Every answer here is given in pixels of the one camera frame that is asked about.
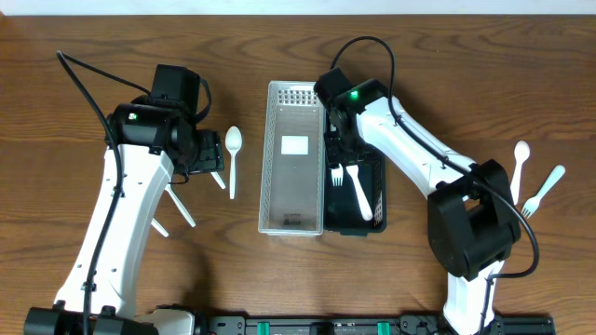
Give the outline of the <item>white plastic fork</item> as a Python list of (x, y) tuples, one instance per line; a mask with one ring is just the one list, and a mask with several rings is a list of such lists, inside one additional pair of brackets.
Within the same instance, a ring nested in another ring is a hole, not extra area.
[(361, 217), (365, 221), (370, 221), (373, 218), (373, 212), (359, 180), (359, 167), (351, 165), (345, 169), (353, 182)]

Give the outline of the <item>pink plastic spoon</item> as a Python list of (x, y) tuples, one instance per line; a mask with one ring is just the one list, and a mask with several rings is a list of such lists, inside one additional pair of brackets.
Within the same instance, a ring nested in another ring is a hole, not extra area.
[(510, 192), (513, 200), (513, 204), (517, 205), (519, 202), (520, 190), (521, 190), (521, 177), (523, 164), (530, 157), (531, 151), (530, 146), (526, 141), (518, 141), (514, 147), (514, 159), (515, 167), (513, 170)]

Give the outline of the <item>mint green plastic fork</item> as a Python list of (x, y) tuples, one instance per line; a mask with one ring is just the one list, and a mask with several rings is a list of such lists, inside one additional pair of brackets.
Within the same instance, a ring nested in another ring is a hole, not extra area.
[(565, 172), (566, 168), (563, 165), (557, 165), (550, 172), (538, 192), (524, 203), (521, 211), (521, 214), (524, 218), (529, 219), (537, 211), (541, 200), (562, 178)]

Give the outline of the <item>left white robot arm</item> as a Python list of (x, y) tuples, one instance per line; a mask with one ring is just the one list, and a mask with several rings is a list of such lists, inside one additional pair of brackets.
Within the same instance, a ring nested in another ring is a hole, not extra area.
[(204, 334), (200, 314), (179, 305), (137, 314), (137, 284), (156, 207), (176, 174), (221, 171), (217, 132), (183, 108), (124, 103), (104, 118), (102, 186), (83, 245), (50, 308), (33, 307), (26, 334)]

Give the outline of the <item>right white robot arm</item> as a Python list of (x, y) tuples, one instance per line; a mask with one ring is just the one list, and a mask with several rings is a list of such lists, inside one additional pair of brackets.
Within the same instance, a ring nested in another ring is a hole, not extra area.
[(328, 164), (347, 168), (381, 153), (416, 185), (427, 201), (428, 243), (448, 273), (443, 316), (458, 334), (484, 332), (494, 320), (494, 280), (521, 237), (504, 168), (443, 144), (377, 79), (355, 86), (333, 70), (314, 90), (333, 126)]

